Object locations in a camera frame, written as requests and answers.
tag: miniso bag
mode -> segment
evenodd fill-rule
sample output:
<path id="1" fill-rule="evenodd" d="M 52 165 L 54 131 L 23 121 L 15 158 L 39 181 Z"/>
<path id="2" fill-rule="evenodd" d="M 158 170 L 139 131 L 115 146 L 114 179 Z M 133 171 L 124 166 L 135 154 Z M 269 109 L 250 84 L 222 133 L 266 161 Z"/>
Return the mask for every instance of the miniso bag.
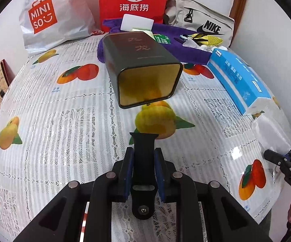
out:
<path id="1" fill-rule="evenodd" d="M 209 9 L 195 0 L 167 0 L 165 14 L 169 25 L 197 31 L 223 39 L 229 47 L 233 37 L 234 19 Z"/>
<path id="2" fill-rule="evenodd" d="M 85 0 L 26 0 L 19 20 L 29 56 L 101 32 Z"/>

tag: green label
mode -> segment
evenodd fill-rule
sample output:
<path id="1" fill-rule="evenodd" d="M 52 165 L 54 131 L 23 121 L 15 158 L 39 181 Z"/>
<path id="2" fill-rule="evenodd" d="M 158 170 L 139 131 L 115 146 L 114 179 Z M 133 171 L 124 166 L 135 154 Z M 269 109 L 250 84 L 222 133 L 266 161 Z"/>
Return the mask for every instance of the green label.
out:
<path id="1" fill-rule="evenodd" d="M 163 35 L 163 34 L 154 34 L 154 39 L 158 42 L 158 43 L 167 43 L 167 44 L 171 44 L 170 43 L 170 39 L 168 36 Z"/>

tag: purple cloth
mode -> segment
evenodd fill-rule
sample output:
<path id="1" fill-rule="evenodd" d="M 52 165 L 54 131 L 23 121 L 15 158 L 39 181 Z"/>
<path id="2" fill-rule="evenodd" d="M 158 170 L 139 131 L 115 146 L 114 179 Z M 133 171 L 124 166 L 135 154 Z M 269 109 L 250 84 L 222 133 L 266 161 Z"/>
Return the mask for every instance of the purple cloth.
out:
<path id="1" fill-rule="evenodd" d="M 110 28 L 110 33 L 121 32 L 120 27 L 122 24 L 122 18 L 104 20 L 103 25 Z M 192 64 L 207 64 L 212 53 L 205 52 L 199 49 L 185 47 L 174 37 L 179 37 L 181 34 L 194 34 L 195 31 L 154 23 L 152 27 L 153 34 L 163 34 L 170 38 L 171 44 L 162 43 L 161 45 L 173 54 L 180 62 L 192 63 Z M 98 44 L 97 58 L 100 62 L 104 63 L 104 51 L 103 51 L 103 39 Z"/>

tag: plastic bag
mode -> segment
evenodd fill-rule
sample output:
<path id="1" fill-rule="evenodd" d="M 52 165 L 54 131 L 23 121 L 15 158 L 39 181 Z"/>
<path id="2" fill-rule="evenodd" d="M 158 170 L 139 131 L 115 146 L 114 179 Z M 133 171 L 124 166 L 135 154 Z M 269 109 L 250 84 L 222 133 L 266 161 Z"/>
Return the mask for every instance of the plastic bag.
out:
<path id="1" fill-rule="evenodd" d="M 29 56 L 67 40 L 102 33 L 85 0 L 26 0 L 19 17 Z"/>
<path id="2" fill-rule="evenodd" d="M 291 127 L 282 110 L 272 101 L 251 129 L 262 147 L 286 155 L 291 150 Z"/>

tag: open tin container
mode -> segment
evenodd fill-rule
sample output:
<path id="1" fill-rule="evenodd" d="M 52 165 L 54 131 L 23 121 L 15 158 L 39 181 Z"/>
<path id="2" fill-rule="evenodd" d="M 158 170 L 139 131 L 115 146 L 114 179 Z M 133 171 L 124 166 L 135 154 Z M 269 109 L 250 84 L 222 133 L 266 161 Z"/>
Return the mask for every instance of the open tin container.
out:
<path id="1" fill-rule="evenodd" d="M 171 97 L 183 65 L 145 32 L 103 38 L 104 57 L 119 106 L 123 109 Z"/>

